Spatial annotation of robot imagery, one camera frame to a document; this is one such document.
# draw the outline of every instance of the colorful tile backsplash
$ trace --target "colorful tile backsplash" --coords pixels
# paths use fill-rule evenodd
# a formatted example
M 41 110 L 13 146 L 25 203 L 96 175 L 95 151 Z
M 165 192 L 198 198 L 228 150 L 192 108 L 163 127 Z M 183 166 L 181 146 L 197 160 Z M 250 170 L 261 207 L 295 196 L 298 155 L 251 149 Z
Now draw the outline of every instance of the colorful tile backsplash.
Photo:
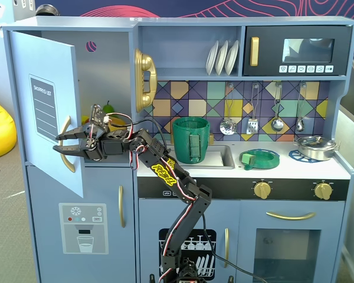
M 298 110 L 301 107 L 305 127 L 303 132 L 296 134 L 322 135 L 330 82 L 307 82 L 305 101 L 299 94 L 299 82 L 283 81 L 279 116 L 285 126 L 281 132 L 276 133 L 271 128 L 271 122 L 276 113 L 274 96 L 277 96 L 278 100 L 279 91 L 275 82 L 259 81 L 258 104 L 257 90 L 253 91 L 255 117 L 259 122 L 257 134 L 246 134 L 248 120 L 253 116 L 253 82 L 237 81 L 232 84 L 233 91 L 225 93 L 225 81 L 160 81 L 152 105 L 142 110 L 141 114 L 143 117 L 153 116 L 162 126 L 166 139 L 170 139 L 172 123 L 178 117 L 198 116 L 210 122 L 210 132 L 214 134 L 215 140 L 287 142 L 294 139 Z M 219 129 L 228 112 L 237 123 L 237 133 L 232 136 L 223 135 Z M 150 133 L 157 134 L 155 126 L 148 127 Z

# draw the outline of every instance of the green plate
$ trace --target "green plate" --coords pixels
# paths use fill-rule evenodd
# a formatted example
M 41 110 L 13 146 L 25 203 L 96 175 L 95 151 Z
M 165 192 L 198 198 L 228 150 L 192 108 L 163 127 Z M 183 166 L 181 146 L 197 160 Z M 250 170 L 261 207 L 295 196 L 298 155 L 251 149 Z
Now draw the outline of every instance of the green plate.
M 240 154 L 239 160 L 245 165 L 245 170 L 252 168 L 272 169 L 279 165 L 279 156 L 262 150 L 248 150 Z

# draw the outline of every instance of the patterned wall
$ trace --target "patterned wall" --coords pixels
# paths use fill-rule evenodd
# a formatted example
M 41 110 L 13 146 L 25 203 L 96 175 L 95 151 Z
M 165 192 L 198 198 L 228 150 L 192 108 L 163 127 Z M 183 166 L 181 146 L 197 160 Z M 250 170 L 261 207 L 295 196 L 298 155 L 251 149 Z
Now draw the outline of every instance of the patterned wall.
M 333 16 L 354 19 L 354 0 L 37 0 L 66 16 L 90 17 L 280 17 Z
M 258 134 L 246 134 L 247 123 L 253 116 L 251 105 L 253 82 L 234 82 L 234 90 L 226 92 L 224 81 L 160 81 L 152 105 L 141 112 L 144 117 L 153 116 L 163 127 L 167 139 L 170 139 L 172 122 L 178 117 L 196 116 L 207 119 L 211 124 L 211 133 L 215 140 L 242 141 L 292 141 L 295 134 L 298 107 L 302 107 L 305 129 L 297 136 L 322 135 L 325 122 L 329 82 L 308 82 L 305 94 L 300 94 L 300 84 L 297 81 L 284 81 L 282 85 L 279 116 L 284 121 L 284 129 L 276 133 L 271 128 L 276 107 L 274 97 L 280 98 L 276 92 L 275 82 L 260 81 L 259 101 L 257 105 L 257 90 L 253 91 L 255 116 L 259 121 Z M 228 115 L 237 123 L 237 133 L 225 136 L 220 132 L 219 125 Z M 151 124 L 146 126 L 151 133 L 156 134 L 157 128 Z

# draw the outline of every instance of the cabinet handle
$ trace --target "cabinet handle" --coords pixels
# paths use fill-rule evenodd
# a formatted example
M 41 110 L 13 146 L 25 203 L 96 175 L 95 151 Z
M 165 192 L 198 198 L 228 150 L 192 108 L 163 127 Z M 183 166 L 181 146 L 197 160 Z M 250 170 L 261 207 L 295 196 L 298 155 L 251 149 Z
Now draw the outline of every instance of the cabinet handle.
M 258 66 L 258 51 L 260 49 L 260 39 L 258 37 L 252 37 L 250 45 L 250 66 Z
M 120 226 L 122 228 L 126 227 L 123 217 L 123 186 L 119 186 L 119 197 L 118 197 L 118 207 L 119 207 L 119 217 L 120 217 Z
M 144 72 L 149 71 L 149 92 L 144 91 Z M 136 89 L 136 111 L 150 106 L 158 88 L 158 74 L 152 58 L 135 50 L 135 89 Z
M 225 228 L 225 259 L 230 258 L 230 230 Z M 224 262 L 224 268 L 227 268 L 228 264 Z
M 69 127 L 69 125 L 71 124 L 71 117 L 70 116 L 67 116 L 66 120 L 64 121 L 64 125 L 61 129 L 61 134 L 64 134 L 65 131 L 67 131 L 67 128 Z M 63 141 L 60 140 L 59 141 L 59 146 L 63 146 Z M 68 159 L 66 158 L 66 156 L 64 154 L 60 154 L 61 156 L 61 160 L 63 161 L 64 165 L 67 166 L 67 168 L 75 173 L 75 165 L 73 165 L 71 162 L 68 161 Z
M 274 212 L 266 212 L 266 214 L 268 216 L 275 217 L 275 218 L 282 219 L 282 220 L 306 220 L 306 219 L 310 219 L 316 215 L 315 212 L 311 212 L 306 215 L 298 216 L 298 217 L 284 216 L 284 215 L 280 215 L 280 214 L 274 213 Z

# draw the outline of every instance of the floor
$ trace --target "floor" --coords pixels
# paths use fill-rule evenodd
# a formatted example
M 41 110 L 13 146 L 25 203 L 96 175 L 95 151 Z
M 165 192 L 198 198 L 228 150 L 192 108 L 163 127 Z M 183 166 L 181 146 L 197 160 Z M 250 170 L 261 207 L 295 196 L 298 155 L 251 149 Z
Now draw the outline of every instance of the floor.
M 36 283 L 18 148 L 0 157 L 0 283 Z M 337 283 L 354 283 L 341 263 Z

